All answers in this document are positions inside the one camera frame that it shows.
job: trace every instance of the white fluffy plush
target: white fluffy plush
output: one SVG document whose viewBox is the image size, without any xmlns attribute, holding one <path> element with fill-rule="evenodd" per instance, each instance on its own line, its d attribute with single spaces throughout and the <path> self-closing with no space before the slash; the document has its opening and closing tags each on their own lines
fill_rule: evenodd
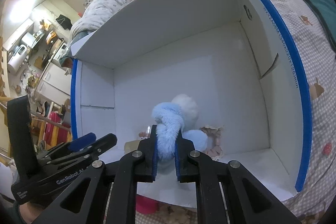
<svg viewBox="0 0 336 224">
<path fill-rule="evenodd" d="M 188 95 L 179 94 L 172 100 L 172 103 L 178 104 L 182 109 L 184 131 L 193 129 L 199 114 L 198 105 L 195 100 Z"/>
</svg>

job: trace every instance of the metal screw cap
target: metal screw cap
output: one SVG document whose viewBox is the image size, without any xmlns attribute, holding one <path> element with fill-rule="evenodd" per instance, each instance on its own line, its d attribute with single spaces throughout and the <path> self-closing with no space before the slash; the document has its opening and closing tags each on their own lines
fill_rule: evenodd
<svg viewBox="0 0 336 224">
<path fill-rule="evenodd" d="M 239 167 L 240 167 L 240 162 L 237 161 L 237 160 L 231 160 L 231 161 L 230 161 L 230 166 L 231 166 L 232 168 L 239 168 Z"/>
<path fill-rule="evenodd" d="M 142 152 L 140 150 L 135 150 L 133 151 L 132 156 L 135 158 L 139 158 L 142 156 Z"/>
<path fill-rule="evenodd" d="M 199 157 L 201 154 L 201 152 L 197 151 L 197 150 L 193 150 L 190 152 L 190 155 L 193 157 L 193 158 L 197 158 Z"/>
<path fill-rule="evenodd" d="M 99 168 L 103 165 L 103 162 L 101 160 L 95 160 L 93 163 L 92 163 L 92 166 L 94 168 Z"/>
</svg>

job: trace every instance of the rice cooker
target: rice cooker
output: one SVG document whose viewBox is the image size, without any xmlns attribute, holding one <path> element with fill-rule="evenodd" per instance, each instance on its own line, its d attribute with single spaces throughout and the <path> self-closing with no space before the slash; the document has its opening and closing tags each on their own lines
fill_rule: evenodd
<svg viewBox="0 0 336 224">
<path fill-rule="evenodd" d="M 28 49 L 25 45 L 20 45 L 7 64 L 9 73 L 15 75 L 22 62 L 27 56 Z"/>
</svg>

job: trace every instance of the kitchen cabinet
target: kitchen cabinet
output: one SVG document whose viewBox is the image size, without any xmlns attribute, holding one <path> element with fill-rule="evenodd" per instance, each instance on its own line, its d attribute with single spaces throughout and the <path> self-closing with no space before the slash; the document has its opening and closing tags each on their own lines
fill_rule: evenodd
<svg viewBox="0 0 336 224">
<path fill-rule="evenodd" d="M 71 75 L 53 63 L 49 63 L 36 88 L 37 98 L 63 105 L 70 98 Z"/>
<path fill-rule="evenodd" d="M 64 92 L 44 81 L 40 82 L 37 92 L 40 94 L 41 98 L 47 101 L 55 102 L 58 105 L 63 105 L 64 102 L 70 98 L 68 94 L 65 94 Z"/>
<path fill-rule="evenodd" d="M 9 52 L 15 44 L 19 45 L 21 38 L 27 33 L 29 28 L 32 28 L 33 24 L 34 22 L 30 18 L 23 22 L 6 40 L 6 42 L 3 44 L 3 48 Z"/>
</svg>

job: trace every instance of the ceiling light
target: ceiling light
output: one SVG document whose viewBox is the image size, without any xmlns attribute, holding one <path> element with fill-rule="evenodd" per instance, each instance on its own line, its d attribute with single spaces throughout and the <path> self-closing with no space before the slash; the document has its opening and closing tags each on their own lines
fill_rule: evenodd
<svg viewBox="0 0 336 224">
<path fill-rule="evenodd" d="M 12 22 L 23 22 L 26 20 L 34 6 L 35 0 L 19 0 L 13 7 L 9 18 Z"/>
</svg>

